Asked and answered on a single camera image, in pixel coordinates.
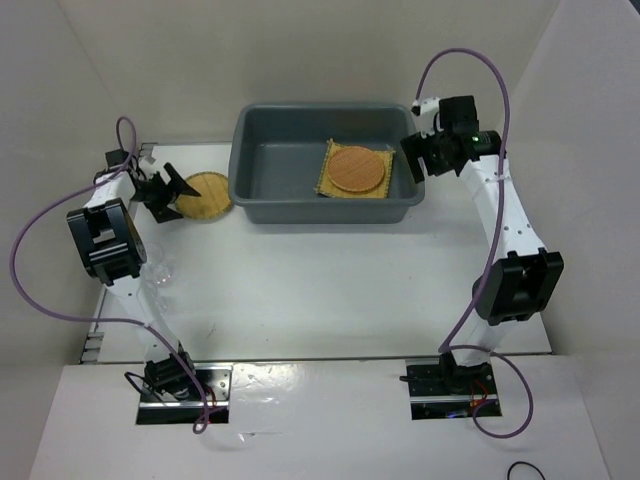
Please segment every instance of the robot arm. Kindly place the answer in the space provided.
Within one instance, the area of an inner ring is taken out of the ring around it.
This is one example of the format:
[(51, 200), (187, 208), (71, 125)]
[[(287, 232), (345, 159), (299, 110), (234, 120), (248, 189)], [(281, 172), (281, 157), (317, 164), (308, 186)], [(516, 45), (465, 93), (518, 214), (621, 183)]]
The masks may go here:
[[(528, 320), (547, 306), (564, 267), (562, 256), (547, 252), (531, 227), (514, 188), (507, 159), (503, 176), (498, 178), (501, 139), (496, 132), (479, 131), (473, 97), (432, 98), (421, 105), (414, 104), (412, 111), (418, 116), (432, 117), (439, 112), (442, 128), (402, 140), (414, 180), (424, 180), (420, 160), (429, 176), (454, 170), (473, 198), (489, 242), (498, 214), (498, 182), (504, 183), (504, 215), (496, 257), (475, 311), (454, 340), (457, 344), (494, 350), (517, 322)], [(456, 350), (453, 356), (461, 367), (488, 361), (487, 353), (475, 350)]]
[[(111, 170), (117, 166), (109, 165)], [(120, 173), (97, 188), (83, 208), (69, 212), (67, 223), (87, 273), (106, 286), (130, 318), (146, 322), (160, 332), (193, 370), (189, 355), (166, 324), (149, 285), (140, 274), (146, 253), (126, 208), (131, 200), (139, 199), (158, 222), (181, 218), (168, 208), (168, 203), (179, 194), (199, 194), (186, 185), (170, 164), (165, 165), (165, 169), (171, 177), (167, 185), (158, 173), (150, 180), (141, 178), (139, 168)], [(101, 172), (95, 181), (105, 180), (109, 175), (108, 171)], [(158, 392), (168, 392), (179, 399), (188, 397), (191, 380), (166, 346), (142, 328), (137, 329), (137, 335), (144, 348), (147, 383)]]

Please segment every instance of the bamboo coaster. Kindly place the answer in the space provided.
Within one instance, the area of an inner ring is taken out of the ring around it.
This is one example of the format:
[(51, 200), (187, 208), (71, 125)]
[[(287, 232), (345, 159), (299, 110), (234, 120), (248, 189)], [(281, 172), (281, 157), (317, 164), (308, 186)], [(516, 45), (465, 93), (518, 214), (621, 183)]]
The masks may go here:
[(351, 148), (352, 146), (340, 145), (339, 143), (335, 143), (333, 139), (330, 139), (328, 142), (327, 153), (324, 157), (324, 162), (322, 164), (322, 170), (320, 172), (320, 178), (318, 179), (318, 184), (316, 185), (315, 191), (319, 195), (324, 195), (325, 197), (332, 198), (387, 198), (389, 193), (389, 185), (391, 184), (391, 171), (393, 169), (393, 155), (395, 152), (393, 150), (371, 150), (375, 153), (384, 165), (385, 173), (382, 182), (372, 190), (368, 190), (366, 192), (347, 192), (339, 187), (337, 187), (329, 178), (327, 174), (327, 164), (329, 163), (329, 159), (333, 157), (336, 153), (345, 148)]
[(187, 183), (195, 188), (200, 197), (180, 195), (176, 210), (187, 218), (209, 220), (231, 208), (229, 179), (216, 172), (201, 172), (191, 175)]
[(338, 188), (347, 192), (367, 192), (380, 185), (385, 168), (375, 152), (364, 147), (338, 150), (327, 161), (327, 175)]

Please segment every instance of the metal plate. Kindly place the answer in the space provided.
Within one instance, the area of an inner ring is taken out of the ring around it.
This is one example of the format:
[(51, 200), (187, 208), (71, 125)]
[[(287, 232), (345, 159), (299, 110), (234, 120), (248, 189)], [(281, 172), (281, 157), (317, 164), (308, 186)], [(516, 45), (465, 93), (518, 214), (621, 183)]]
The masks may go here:
[[(196, 377), (213, 390), (216, 398), (210, 423), (229, 422), (229, 397), (231, 395), (230, 364), (196, 365)], [(176, 423), (193, 423), (202, 413), (202, 401), (176, 400), (165, 394), (157, 398), (154, 395), (141, 395), (138, 404), (138, 425), (167, 425)]]
[[(468, 392), (451, 393), (442, 381), (442, 372), (438, 358), (407, 360), (407, 388), (411, 405), (412, 420), (466, 418), (473, 413), (471, 402), (478, 400), (482, 394), (480, 386)], [(477, 412), (478, 417), (502, 416), (498, 399), (498, 391), (493, 377), (493, 370), (482, 379), (487, 390), (485, 401), (491, 401)]]

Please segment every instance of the round cork mat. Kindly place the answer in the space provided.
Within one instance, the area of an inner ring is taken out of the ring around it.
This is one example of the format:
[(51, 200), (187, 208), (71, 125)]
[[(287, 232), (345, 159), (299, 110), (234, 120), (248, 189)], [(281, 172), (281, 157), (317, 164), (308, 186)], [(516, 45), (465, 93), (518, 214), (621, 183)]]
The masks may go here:
[(188, 177), (186, 181), (201, 196), (180, 195), (178, 197), (176, 210), (185, 217), (194, 220), (209, 220), (231, 208), (229, 179), (221, 173), (196, 173)]
[(368, 148), (345, 147), (327, 161), (327, 175), (342, 190), (366, 192), (382, 182), (384, 162)]

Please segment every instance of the black cable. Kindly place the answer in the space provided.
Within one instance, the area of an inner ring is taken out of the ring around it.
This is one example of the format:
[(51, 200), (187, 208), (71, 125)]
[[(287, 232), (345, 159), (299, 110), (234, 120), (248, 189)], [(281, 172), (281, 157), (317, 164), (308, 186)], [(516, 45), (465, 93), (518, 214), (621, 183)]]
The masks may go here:
[(511, 472), (518, 465), (526, 465), (527, 467), (533, 468), (536, 472), (538, 472), (538, 475), (540, 475), (540, 478), (542, 478), (542, 480), (547, 480), (547, 478), (542, 474), (540, 469), (536, 467), (533, 463), (523, 462), (523, 461), (513, 462), (511, 464), (511, 466), (509, 467), (509, 470), (507, 470), (507, 480), (511, 480)]
[(438, 118), (440, 117), (440, 110), (433, 116), (433, 133), (438, 133)]
[(160, 395), (158, 395), (158, 393), (155, 391), (154, 388), (151, 387), (151, 385), (149, 385), (149, 388), (147, 388), (147, 390), (149, 391), (149, 393), (145, 393), (142, 388), (140, 388), (138, 386), (138, 384), (136, 384), (136, 382), (133, 381), (133, 378), (138, 378), (142, 381), (143, 385), (149, 385), (149, 382), (147, 382), (147, 380), (138, 375), (137, 373), (133, 373), (133, 372), (124, 372), (124, 378), (127, 380), (127, 382), (129, 382), (129, 384), (133, 387), (133, 389), (138, 392), (140, 395), (148, 395), (149, 393), (151, 395), (153, 395), (156, 400), (158, 400), (160, 403), (164, 403), (164, 400), (162, 400), (162, 398), (160, 397)]

